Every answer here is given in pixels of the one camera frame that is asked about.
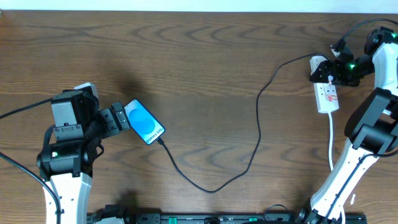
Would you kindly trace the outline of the blue Galaxy smartphone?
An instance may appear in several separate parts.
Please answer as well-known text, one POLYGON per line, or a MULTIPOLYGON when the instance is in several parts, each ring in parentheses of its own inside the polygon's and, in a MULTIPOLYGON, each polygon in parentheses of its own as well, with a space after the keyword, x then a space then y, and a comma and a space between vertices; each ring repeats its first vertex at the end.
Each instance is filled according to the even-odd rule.
POLYGON ((147 145, 165 133, 165 127, 138 99, 133 99, 124 110, 131 128, 147 145))

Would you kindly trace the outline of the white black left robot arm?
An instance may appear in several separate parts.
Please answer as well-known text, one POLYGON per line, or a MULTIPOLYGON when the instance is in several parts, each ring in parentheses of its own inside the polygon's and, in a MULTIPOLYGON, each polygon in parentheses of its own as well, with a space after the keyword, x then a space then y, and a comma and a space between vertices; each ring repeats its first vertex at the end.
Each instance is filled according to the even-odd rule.
POLYGON ((129 129, 120 102, 101 110, 92 87, 65 90, 51 100, 55 124, 46 130, 37 156, 44 181, 47 223, 131 223, 126 208, 107 205, 88 214, 93 163, 104 153, 101 142, 129 129))

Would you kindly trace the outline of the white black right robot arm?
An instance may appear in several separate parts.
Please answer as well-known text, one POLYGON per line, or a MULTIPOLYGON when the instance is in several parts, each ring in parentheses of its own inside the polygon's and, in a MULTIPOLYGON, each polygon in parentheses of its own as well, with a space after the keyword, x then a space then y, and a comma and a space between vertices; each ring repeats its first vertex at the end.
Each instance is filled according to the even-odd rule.
POLYGON ((397 154, 397 33, 386 27, 368 34, 364 55, 354 58, 340 39, 331 47, 336 60, 310 59, 320 113, 337 109, 336 86, 359 85, 374 74, 374 90, 349 117, 343 152, 321 188, 308 200, 297 223, 340 223, 343 206, 365 172, 381 157, 397 154))

